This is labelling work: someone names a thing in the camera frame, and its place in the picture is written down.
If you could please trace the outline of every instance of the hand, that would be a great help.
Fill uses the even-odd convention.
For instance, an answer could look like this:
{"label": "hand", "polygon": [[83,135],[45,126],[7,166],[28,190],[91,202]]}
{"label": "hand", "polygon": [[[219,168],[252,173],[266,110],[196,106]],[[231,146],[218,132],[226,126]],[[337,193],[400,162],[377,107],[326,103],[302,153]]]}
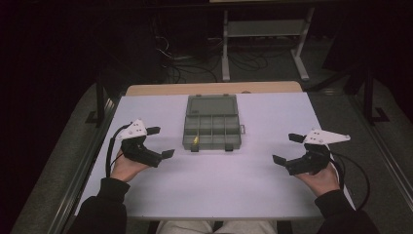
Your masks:
{"label": "hand", "polygon": [[123,182],[129,182],[138,173],[142,172],[143,170],[147,168],[150,168],[147,165],[137,163],[130,159],[125,158],[122,150],[119,150],[117,155],[118,156],[121,155],[121,156],[115,161],[115,167],[113,168],[113,171],[110,177],[117,178]]}
{"label": "hand", "polygon": [[336,171],[331,163],[315,175],[300,174],[296,177],[303,180],[317,197],[329,191],[340,189]]}

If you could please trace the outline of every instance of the clear plastic box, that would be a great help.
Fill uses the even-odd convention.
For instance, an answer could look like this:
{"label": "clear plastic box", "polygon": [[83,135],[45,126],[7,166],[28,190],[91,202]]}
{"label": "clear plastic box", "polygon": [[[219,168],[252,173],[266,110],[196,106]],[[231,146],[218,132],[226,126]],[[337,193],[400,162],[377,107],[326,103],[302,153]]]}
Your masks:
{"label": "clear plastic box", "polygon": [[234,95],[189,96],[183,145],[186,150],[240,149],[241,128]]}

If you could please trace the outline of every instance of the black wall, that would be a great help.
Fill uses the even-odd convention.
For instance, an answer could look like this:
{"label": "black wall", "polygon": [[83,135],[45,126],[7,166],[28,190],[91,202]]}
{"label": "black wall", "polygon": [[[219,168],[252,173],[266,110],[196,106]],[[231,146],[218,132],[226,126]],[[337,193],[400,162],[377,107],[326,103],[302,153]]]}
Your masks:
{"label": "black wall", "polygon": [[362,58],[373,78],[391,90],[413,123],[412,21],[411,1],[377,0],[353,6],[324,66],[344,70]]}
{"label": "black wall", "polygon": [[77,101],[94,82],[87,26],[65,1],[3,3],[1,233],[8,233]]}

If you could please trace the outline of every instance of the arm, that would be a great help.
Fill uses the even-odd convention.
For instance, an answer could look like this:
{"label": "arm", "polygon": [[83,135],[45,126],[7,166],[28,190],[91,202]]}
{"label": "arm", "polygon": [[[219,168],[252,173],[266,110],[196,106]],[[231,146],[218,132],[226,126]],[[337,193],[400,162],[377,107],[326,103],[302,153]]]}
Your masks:
{"label": "arm", "polygon": [[316,175],[297,175],[316,194],[316,205],[325,218],[319,234],[379,233],[364,211],[355,211],[340,189],[335,169],[328,164]]}
{"label": "arm", "polygon": [[88,198],[68,233],[125,233],[127,212],[123,204],[132,180],[146,165],[125,158],[122,152],[110,177],[103,178],[95,197]]}

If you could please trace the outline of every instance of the black sleeve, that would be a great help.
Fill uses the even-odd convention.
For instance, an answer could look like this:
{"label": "black sleeve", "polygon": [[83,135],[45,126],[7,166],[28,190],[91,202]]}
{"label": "black sleeve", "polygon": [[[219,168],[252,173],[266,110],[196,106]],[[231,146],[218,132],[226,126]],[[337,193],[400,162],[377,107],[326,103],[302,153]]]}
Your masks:
{"label": "black sleeve", "polygon": [[88,198],[68,233],[125,233],[127,212],[123,204],[130,186],[115,178],[103,178],[95,197]]}
{"label": "black sleeve", "polygon": [[379,230],[364,211],[355,211],[342,190],[334,190],[316,199],[325,218],[319,234],[376,234]]}

